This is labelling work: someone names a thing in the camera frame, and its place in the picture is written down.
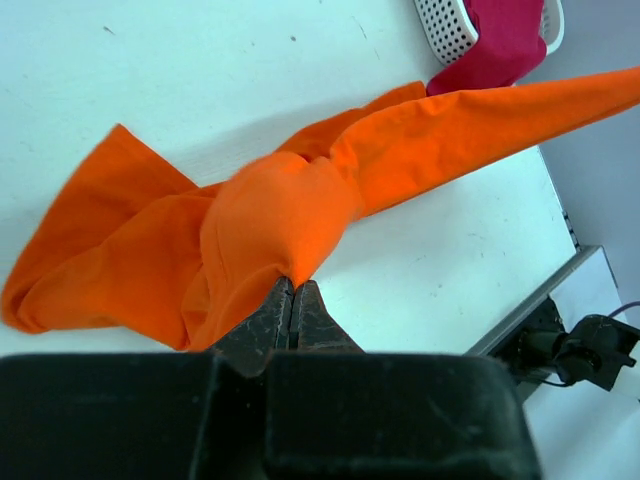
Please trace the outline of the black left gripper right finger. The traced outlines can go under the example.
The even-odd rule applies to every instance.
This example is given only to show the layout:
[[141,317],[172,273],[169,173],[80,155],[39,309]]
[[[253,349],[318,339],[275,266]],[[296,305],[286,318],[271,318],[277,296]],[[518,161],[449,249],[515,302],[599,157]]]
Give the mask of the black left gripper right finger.
[[329,314],[319,286],[313,280],[302,284],[295,294],[293,349],[314,352],[363,352]]

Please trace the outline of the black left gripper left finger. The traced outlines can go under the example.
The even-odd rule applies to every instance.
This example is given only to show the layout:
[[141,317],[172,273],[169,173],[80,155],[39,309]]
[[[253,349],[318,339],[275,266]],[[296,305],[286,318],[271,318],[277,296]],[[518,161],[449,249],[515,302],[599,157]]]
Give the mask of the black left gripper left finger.
[[260,307],[209,351],[242,376],[260,376],[274,349],[286,349],[293,307],[293,284],[280,277]]

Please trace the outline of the orange t shirt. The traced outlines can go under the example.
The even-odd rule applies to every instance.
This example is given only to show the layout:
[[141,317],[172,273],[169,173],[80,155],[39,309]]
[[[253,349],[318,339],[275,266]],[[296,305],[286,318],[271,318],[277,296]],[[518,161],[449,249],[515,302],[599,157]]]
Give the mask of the orange t shirt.
[[206,187],[116,126],[18,257],[2,320],[28,334],[125,327],[202,351],[279,278],[309,280],[350,224],[638,102],[637,68],[442,94],[412,82]]

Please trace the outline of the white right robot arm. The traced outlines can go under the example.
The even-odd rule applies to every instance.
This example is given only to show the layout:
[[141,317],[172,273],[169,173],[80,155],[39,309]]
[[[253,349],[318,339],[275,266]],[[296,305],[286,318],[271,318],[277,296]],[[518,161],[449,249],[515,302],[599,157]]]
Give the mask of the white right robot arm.
[[568,385],[587,381],[611,392],[623,367],[633,368],[639,330],[609,316],[588,315],[562,340],[553,358],[558,377]]

